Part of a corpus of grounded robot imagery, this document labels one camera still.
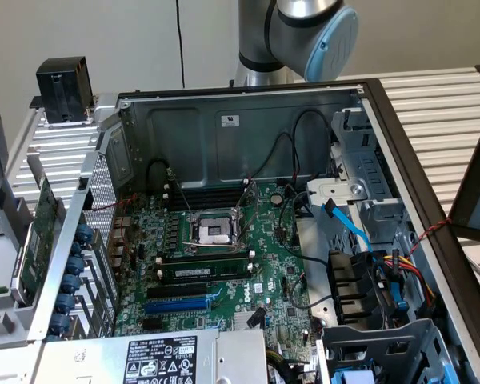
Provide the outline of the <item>grey metal disk bay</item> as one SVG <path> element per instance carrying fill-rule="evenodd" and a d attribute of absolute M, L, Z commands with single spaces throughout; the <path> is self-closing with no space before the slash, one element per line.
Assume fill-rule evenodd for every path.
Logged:
<path fill-rule="evenodd" d="M 332 200 L 374 243 L 389 242 L 405 216 L 398 190 L 391 185 L 391 172 L 384 169 L 378 140 L 367 113 L 361 108 L 333 114 L 331 130 L 331 176 L 307 183 L 309 203 L 318 228 L 328 237 L 347 228 L 322 207 Z"/>

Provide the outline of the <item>green graphics card black shroud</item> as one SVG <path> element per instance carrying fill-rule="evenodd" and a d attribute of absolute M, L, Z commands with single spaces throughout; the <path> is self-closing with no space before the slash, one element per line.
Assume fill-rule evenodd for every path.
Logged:
<path fill-rule="evenodd" d="M 42 288 L 54 243 L 58 201 L 48 177 L 41 177 L 40 181 L 34 220 L 19 248 L 10 280 L 10 291 L 19 307 L 31 306 Z"/>

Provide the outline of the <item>blue plastic drive rail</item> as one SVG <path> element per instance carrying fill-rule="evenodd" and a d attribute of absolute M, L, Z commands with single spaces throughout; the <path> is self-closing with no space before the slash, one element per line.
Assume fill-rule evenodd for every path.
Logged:
<path fill-rule="evenodd" d="M 375 378 L 369 369 L 341 368 L 334 372 L 330 384 L 375 384 Z"/>

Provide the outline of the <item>long black expansion slot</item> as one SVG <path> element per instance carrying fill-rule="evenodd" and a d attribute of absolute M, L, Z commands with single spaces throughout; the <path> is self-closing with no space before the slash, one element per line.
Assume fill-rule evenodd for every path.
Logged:
<path fill-rule="evenodd" d="M 146 298 L 149 300 L 163 298 L 186 298 L 206 296 L 208 287 L 203 283 L 173 286 L 155 286 L 146 289 Z"/>

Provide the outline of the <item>silver CPU socket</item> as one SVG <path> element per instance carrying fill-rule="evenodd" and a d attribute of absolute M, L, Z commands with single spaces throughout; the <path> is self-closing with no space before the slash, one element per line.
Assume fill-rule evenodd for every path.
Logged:
<path fill-rule="evenodd" d="M 200 210 L 186 217 L 186 233 L 182 236 L 182 242 L 235 244 L 235 222 L 234 208 L 217 210 Z"/>

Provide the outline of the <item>black plastic box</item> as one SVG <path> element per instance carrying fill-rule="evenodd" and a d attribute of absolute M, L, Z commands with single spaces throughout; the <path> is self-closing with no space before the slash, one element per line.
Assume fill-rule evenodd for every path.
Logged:
<path fill-rule="evenodd" d="M 85 56 L 49 58 L 36 71 L 50 124 L 84 122 L 94 104 Z"/>

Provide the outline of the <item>thin metal locking lever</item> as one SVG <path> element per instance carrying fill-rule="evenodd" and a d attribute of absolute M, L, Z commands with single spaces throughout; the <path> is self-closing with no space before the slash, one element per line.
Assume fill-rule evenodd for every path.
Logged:
<path fill-rule="evenodd" d="M 187 210 L 189 211 L 190 214 L 193 214 L 193 211 L 192 211 L 192 209 L 191 209 L 191 207 L 190 207 L 190 204 L 188 203 L 188 201 L 187 201 L 187 199 L 186 199 L 186 196 L 185 196 L 185 194 L 184 194 L 184 192 L 183 192 L 183 189 L 182 189 L 182 187 L 181 187 L 181 185 L 180 185 L 180 183 L 179 183 L 179 181 L 178 181 L 178 179 L 177 179 L 177 176 L 176 176 L 175 172 L 174 172 L 170 167 L 168 167 L 168 168 L 166 169 L 166 172 L 167 172 L 168 180 L 171 181 L 173 184 L 176 185 L 178 192 L 180 193 L 180 195 L 182 196 L 182 199 L 183 199 L 184 203 L 186 204 Z"/>
<path fill-rule="evenodd" d="M 197 243 L 182 242 L 186 252 L 191 253 L 217 253 L 217 252 L 235 252 L 242 250 L 243 246 L 237 244 L 217 244 L 217 243 Z"/>

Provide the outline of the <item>open grey PC case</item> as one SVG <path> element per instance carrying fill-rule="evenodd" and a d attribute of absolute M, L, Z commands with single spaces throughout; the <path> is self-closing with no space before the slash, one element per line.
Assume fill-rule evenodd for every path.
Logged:
<path fill-rule="evenodd" d="M 480 94 L 375 79 L 120 94 L 31 384 L 480 384 L 479 139 Z"/>

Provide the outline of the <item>black plastic fan shroud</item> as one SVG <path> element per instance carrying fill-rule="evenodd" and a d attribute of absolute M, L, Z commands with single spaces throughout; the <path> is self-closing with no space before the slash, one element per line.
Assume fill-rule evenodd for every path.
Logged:
<path fill-rule="evenodd" d="M 328 278 L 338 324 L 356 330 L 377 330 L 383 316 L 364 253 L 329 253 Z"/>

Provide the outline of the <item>metal rear port block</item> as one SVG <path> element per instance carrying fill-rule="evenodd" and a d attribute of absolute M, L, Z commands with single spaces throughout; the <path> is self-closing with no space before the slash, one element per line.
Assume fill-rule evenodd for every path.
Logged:
<path fill-rule="evenodd" d="M 108 241 L 108 257 L 117 283 L 130 268 L 131 216 L 121 216 L 114 220 Z"/>

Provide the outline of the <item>green Dell motherboard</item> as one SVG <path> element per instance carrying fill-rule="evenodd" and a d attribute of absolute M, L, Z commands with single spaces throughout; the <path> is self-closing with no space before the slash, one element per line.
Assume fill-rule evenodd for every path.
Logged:
<path fill-rule="evenodd" d="M 274 207 L 270 196 L 280 193 L 283 204 Z M 171 196 L 140 194 L 120 209 L 117 217 L 131 216 L 130 268 L 119 283 L 121 301 L 114 334 L 131 336 L 183 330 L 234 331 L 237 312 L 266 311 L 266 346 L 286 358 L 301 360 L 311 351 L 316 329 L 309 307 L 304 264 L 297 257 L 298 233 L 291 213 L 292 193 L 273 183 L 258 186 L 259 212 L 244 238 L 251 260 L 156 265 L 156 257 L 182 252 L 188 210 L 168 210 Z M 146 289 L 203 283 L 211 300 L 208 310 L 145 314 Z M 163 329 L 144 331 L 144 318 L 160 318 Z"/>

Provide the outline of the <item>grey power supply with label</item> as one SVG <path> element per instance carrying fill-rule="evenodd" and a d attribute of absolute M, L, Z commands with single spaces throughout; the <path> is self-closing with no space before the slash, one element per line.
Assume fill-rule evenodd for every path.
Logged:
<path fill-rule="evenodd" d="M 268 384 L 261 330 L 49 342 L 34 384 Z"/>

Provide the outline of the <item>silver finned heat sink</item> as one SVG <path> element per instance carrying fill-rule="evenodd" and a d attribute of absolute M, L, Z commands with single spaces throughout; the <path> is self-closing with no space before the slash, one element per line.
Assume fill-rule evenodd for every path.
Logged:
<path fill-rule="evenodd" d="M 265 327 L 266 311 L 263 308 L 257 310 L 237 312 L 234 314 L 234 330 L 263 329 Z"/>

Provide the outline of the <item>grey metal drive cage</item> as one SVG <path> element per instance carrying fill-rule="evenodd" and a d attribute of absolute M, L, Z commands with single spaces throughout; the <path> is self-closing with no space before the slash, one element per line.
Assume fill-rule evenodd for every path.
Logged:
<path fill-rule="evenodd" d="M 320 384 L 341 368 L 369 369 L 375 384 L 460 384 L 438 328 L 421 319 L 400 328 L 335 326 L 317 341 Z"/>

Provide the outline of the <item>grey parts rack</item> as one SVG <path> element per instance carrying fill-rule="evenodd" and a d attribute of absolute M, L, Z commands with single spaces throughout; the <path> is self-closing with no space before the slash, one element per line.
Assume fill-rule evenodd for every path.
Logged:
<path fill-rule="evenodd" d="M 10 291 L 10 280 L 19 248 L 33 221 L 25 201 L 12 191 L 0 191 L 0 286 L 9 288 L 0 294 L 0 349 L 26 344 L 38 304 L 39 292 L 31 306 L 19 307 Z"/>

